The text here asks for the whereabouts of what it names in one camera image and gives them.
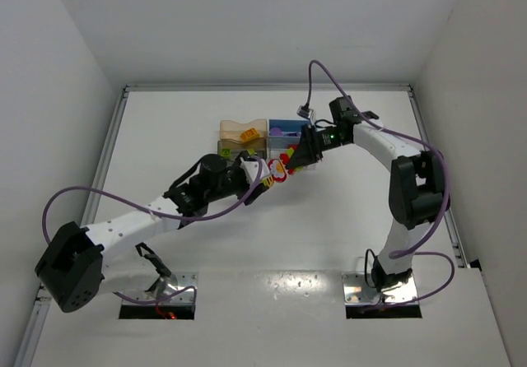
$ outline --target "white wall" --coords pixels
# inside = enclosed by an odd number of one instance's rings
[[[417,82],[514,365],[527,365],[527,0],[459,0]]]
[[[63,0],[116,86],[417,76],[455,0]]]
[[[0,366],[12,365],[44,251],[50,195],[89,184],[117,97],[60,0],[0,0]],[[51,216],[80,218],[85,196]]]

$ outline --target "metal frame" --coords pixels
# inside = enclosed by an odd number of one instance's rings
[[[110,122],[110,128],[106,134],[105,144],[100,154],[99,164],[97,165],[96,176],[93,180],[92,187],[101,188],[105,183],[106,174],[110,165],[110,157],[114,151],[115,140],[119,132],[119,125],[123,118],[124,107],[128,93],[122,90],[115,102],[114,113]],[[90,193],[86,203],[81,223],[83,225],[92,223],[95,219],[95,213],[99,206],[100,196]],[[24,337],[18,348],[14,367],[30,367],[33,357],[35,356],[36,347],[39,343],[40,334],[44,328],[44,322],[48,315],[51,304],[51,294],[40,284],[35,297],[33,309],[31,310],[30,321],[27,323]]]
[[[409,84],[404,83],[342,83],[344,90],[350,91],[411,91]],[[141,83],[128,84],[124,89],[130,91],[306,91],[307,84],[303,83],[249,83],[249,84],[160,84]],[[318,91],[335,90],[331,83],[314,83],[313,89]]]
[[[329,83],[314,83],[314,90],[328,91],[333,90],[334,86]],[[417,106],[417,101],[413,89],[409,84],[367,84],[367,83],[344,83],[343,89],[349,91],[407,91],[408,98],[413,108],[413,115],[417,122],[417,127],[421,138],[428,141],[428,135],[422,121],[421,113]],[[94,188],[103,188],[106,174],[110,166],[110,159],[114,151],[115,141],[119,134],[119,126],[123,119],[124,110],[131,91],[298,91],[305,90],[305,83],[256,83],[256,84],[128,84],[121,91],[115,104],[114,113],[111,119],[110,128],[106,135],[105,144],[100,155],[99,164],[97,165],[96,175],[92,183]],[[99,206],[100,196],[90,193],[86,209],[82,216],[82,224],[92,223],[95,219],[97,208]],[[459,240],[459,235],[455,226],[454,217],[451,211],[445,215],[445,222],[450,234],[450,239],[455,250],[459,250],[458,263],[461,267],[469,267],[466,263],[466,257],[463,246]],[[22,343],[20,345],[15,367],[30,367],[36,347],[44,328],[44,321],[49,310],[51,297],[42,286],[39,287],[35,297],[35,305],[31,312],[30,321],[26,327]]]
[[[419,109],[419,105],[417,104],[415,92],[413,91],[413,88],[411,86],[408,87],[410,88],[410,90],[408,90],[408,98],[410,99],[410,103],[412,104],[413,117],[417,122],[419,134],[421,134],[421,139],[423,141],[430,142],[430,138],[428,137],[427,133],[427,128],[425,127],[425,123],[422,120],[421,110]],[[454,248],[455,259],[458,263],[458,267],[470,268],[469,260],[467,259],[467,255],[464,251],[461,238],[459,237],[458,228],[455,225],[454,214],[452,213],[452,209],[449,209],[445,213],[445,224],[446,229],[448,230],[448,234],[450,236],[450,241],[452,242],[452,247]]]

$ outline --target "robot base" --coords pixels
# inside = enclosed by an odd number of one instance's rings
[[[344,305],[350,318],[421,318],[418,302],[382,309],[385,304],[403,303],[417,297],[413,275],[408,282],[399,283],[378,292],[365,282],[364,272],[343,272]]]

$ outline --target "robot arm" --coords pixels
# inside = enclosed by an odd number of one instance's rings
[[[389,207],[394,221],[371,272],[375,288],[380,291],[410,277],[413,255],[392,259],[390,254],[414,245],[422,238],[427,222],[435,220],[445,187],[443,173],[433,154],[420,152],[407,142],[363,123],[343,97],[329,107],[334,126],[321,131],[311,125],[303,126],[298,147],[286,168],[314,164],[322,160],[323,151],[354,143],[390,171]],[[372,112],[363,114],[382,126]],[[58,230],[37,264],[37,276],[63,312],[80,309],[98,293],[151,288],[159,278],[171,275],[154,253],[136,256],[138,264],[153,264],[156,270],[152,274],[120,272],[111,264],[112,260],[133,247],[141,252],[141,244],[158,234],[182,229],[192,221],[206,220],[202,216],[211,202],[236,195],[239,199],[243,196],[244,204],[249,205],[269,186],[269,169],[262,160],[260,163],[263,171],[258,176],[259,164],[247,152],[240,153],[230,167],[220,156],[206,155],[141,210],[83,228],[74,222],[67,223]],[[253,187],[250,185],[256,184],[259,177],[262,182],[250,192]],[[417,184],[417,177],[425,179],[424,183]],[[176,220],[168,217],[176,212],[180,214]]]
[[[301,140],[286,165],[294,169],[322,160],[323,151],[354,143],[370,152],[389,172],[389,208],[393,223],[385,246],[375,257],[371,279],[381,289],[406,282],[412,274],[413,253],[401,258],[390,254],[407,250],[420,240],[441,208],[445,180],[439,160],[429,151],[419,151],[406,141],[362,122],[344,97],[329,103],[332,127],[321,131],[302,128]],[[383,127],[372,112],[362,113]],[[417,178],[424,179],[418,184]]]
[[[198,168],[198,173],[190,176]],[[268,190],[270,178],[265,163],[246,151],[229,167],[220,156],[205,155],[163,196],[138,207],[141,209],[83,228],[74,222],[63,225],[35,272],[63,312],[80,309],[99,293],[149,289],[159,277],[171,275],[154,253],[136,255],[134,260],[136,264],[153,264],[156,270],[151,274],[120,271],[114,259],[134,247],[142,254],[141,244],[158,234],[220,216],[202,217],[211,202],[236,195],[238,203],[251,204]]]

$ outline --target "transparent plastic container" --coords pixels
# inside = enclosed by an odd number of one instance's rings
[[[237,123],[232,120],[222,120],[220,122],[220,140],[230,140],[234,142],[241,142],[241,133],[254,128],[258,134],[260,135],[260,138],[267,138],[268,137],[268,123],[267,119],[265,118],[259,118],[257,120],[253,120],[250,123]]]
[[[217,154],[230,161],[234,161],[235,158],[242,151],[253,150],[254,153],[261,159],[267,160],[267,140],[265,138],[255,139],[247,143],[236,142],[232,140],[218,141],[217,142]]]
[[[269,158],[279,159],[280,154],[297,145],[300,141],[301,127],[304,124],[309,124],[309,121],[269,119]]]

